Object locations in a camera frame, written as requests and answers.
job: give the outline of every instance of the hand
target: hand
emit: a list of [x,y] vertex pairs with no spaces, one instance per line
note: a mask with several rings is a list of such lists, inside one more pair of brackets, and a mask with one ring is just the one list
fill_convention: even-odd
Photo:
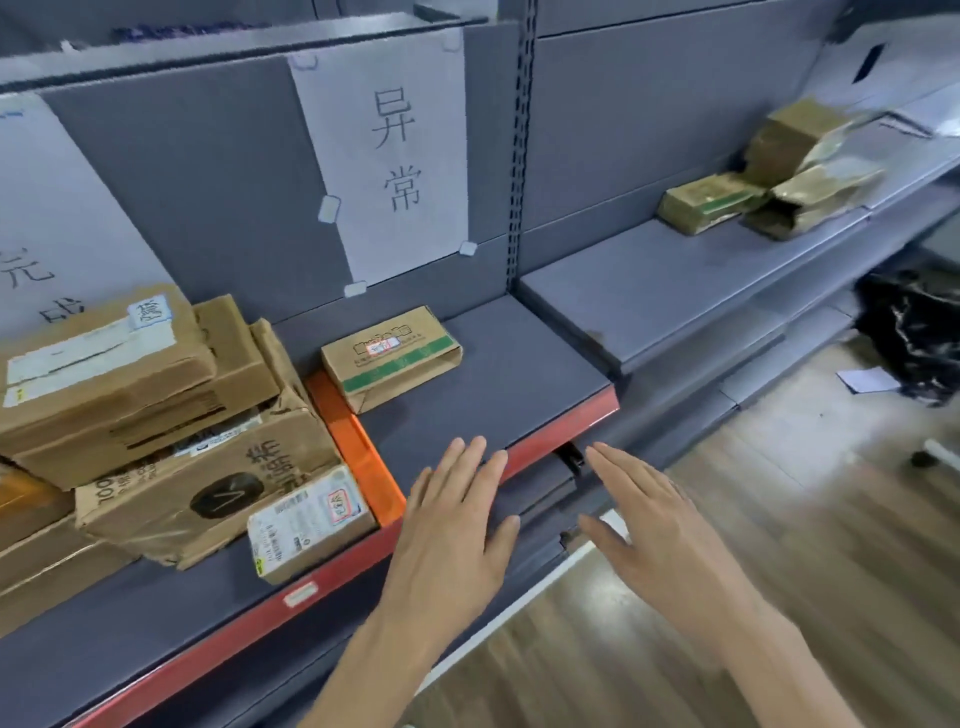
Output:
[[589,516],[580,527],[637,596],[726,662],[729,639],[749,629],[765,602],[716,531],[666,475],[597,443],[587,460],[630,533],[628,544]]
[[487,521],[507,453],[477,471],[487,441],[457,438],[437,470],[424,470],[407,499],[403,530],[378,616],[403,630],[429,664],[477,619],[503,584],[520,519],[511,516],[487,543]]

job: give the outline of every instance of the black oval logo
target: black oval logo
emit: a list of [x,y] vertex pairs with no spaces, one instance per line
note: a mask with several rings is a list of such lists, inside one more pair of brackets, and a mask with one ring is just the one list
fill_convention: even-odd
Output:
[[193,496],[190,509],[204,519],[224,519],[253,505],[263,496],[263,483],[256,475],[234,473],[222,477]]

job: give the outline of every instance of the person's arm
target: person's arm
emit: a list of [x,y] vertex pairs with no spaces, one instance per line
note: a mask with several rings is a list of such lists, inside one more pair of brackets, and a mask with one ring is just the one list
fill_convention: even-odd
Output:
[[587,459],[616,501],[628,543],[588,516],[581,529],[640,598],[730,671],[764,728],[862,728],[800,630],[766,602],[673,481],[606,445]]
[[300,728],[393,728],[427,672],[503,584],[520,529],[487,521],[507,453],[454,440],[407,499],[380,603],[347,645]]

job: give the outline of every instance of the orange divider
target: orange divider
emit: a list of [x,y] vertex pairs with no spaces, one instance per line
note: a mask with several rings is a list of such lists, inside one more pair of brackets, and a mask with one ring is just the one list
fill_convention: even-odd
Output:
[[340,390],[324,371],[304,383],[380,527],[403,518],[407,499]]

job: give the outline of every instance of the green stripe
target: green stripe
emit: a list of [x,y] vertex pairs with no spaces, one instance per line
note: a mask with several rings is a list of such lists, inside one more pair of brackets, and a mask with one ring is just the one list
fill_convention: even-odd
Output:
[[406,369],[411,364],[416,364],[419,361],[423,361],[423,359],[433,356],[437,352],[442,352],[447,347],[452,346],[453,339],[451,339],[449,336],[442,336],[439,339],[431,341],[429,344],[424,344],[419,349],[413,349],[411,352],[407,352],[403,356],[398,356],[392,361],[388,361],[378,367],[374,367],[368,372],[364,372],[361,375],[352,376],[344,382],[344,392],[349,394],[350,392],[356,392],[358,389],[368,387],[375,381],[379,381],[385,376],[394,375],[401,369]]
[[752,192],[734,192],[732,195],[721,197],[718,200],[711,200],[708,203],[703,203],[702,205],[697,206],[697,211],[701,212],[702,214],[709,215],[712,212],[723,209],[724,207],[746,202],[754,196],[755,195]]

